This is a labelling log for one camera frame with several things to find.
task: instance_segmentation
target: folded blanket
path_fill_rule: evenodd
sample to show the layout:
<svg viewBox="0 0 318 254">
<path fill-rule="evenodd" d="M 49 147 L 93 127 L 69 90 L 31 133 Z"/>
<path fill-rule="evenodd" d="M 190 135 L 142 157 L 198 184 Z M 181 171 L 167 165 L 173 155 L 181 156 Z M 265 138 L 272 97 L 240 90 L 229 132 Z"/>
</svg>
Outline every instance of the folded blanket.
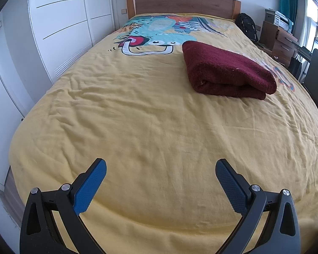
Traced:
<svg viewBox="0 0 318 254">
<path fill-rule="evenodd" d="M 186 41 L 182 50 L 197 92 L 263 100 L 277 90 L 273 75 L 245 56 L 196 41 Z"/>
</svg>

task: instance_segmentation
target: white cartoon mouth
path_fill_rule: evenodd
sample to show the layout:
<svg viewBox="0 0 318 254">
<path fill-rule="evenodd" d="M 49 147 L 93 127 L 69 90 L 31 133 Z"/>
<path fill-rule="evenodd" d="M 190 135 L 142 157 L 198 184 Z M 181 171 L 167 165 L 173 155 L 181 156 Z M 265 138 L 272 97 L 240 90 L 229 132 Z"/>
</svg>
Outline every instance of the white cartoon mouth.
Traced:
<svg viewBox="0 0 318 254">
<path fill-rule="evenodd" d="M 143 51 L 143 52 L 131 52 L 130 50 L 131 41 L 125 41 L 122 46 L 122 53 L 125 55 L 148 55 L 148 54 L 170 54 L 173 52 L 173 46 L 166 46 L 163 51 Z"/>
</svg>

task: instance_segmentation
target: headboard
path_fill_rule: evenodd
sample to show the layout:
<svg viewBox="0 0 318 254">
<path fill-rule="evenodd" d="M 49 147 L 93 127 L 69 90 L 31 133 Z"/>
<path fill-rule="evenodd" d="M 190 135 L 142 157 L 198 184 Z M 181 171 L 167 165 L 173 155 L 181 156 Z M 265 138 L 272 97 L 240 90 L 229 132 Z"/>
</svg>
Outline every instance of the headboard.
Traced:
<svg viewBox="0 0 318 254">
<path fill-rule="evenodd" d="M 126 0 L 128 18 L 144 13 L 201 13 L 235 19 L 240 13 L 237 0 Z"/>
</svg>

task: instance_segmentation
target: wooden dresser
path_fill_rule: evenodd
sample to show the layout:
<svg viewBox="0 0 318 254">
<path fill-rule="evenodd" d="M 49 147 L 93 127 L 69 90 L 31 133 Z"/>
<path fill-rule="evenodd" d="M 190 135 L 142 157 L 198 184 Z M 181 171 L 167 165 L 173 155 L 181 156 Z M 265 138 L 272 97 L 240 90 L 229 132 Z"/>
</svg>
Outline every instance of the wooden dresser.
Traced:
<svg viewBox="0 0 318 254">
<path fill-rule="evenodd" d="M 264 21 L 259 42 L 266 48 L 261 50 L 285 68 L 290 65 L 291 57 L 296 50 L 291 41 L 297 42 L 298 40 L 281 27 Z"/>
</svg>

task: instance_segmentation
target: backpack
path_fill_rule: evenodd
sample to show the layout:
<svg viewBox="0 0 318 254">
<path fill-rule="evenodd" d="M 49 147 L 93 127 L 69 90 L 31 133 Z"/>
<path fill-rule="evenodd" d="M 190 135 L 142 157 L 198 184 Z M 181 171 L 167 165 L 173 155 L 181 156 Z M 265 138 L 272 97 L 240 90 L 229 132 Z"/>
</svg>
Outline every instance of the backpack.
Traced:
<svg viewBox="0 0 318 254">
<path fill-rule="evenodd" d="M 236 19 L 236 25 L 253 42 L 258 42 L 256 25 L 246 13 L 241 13 Z"/>
</svg>

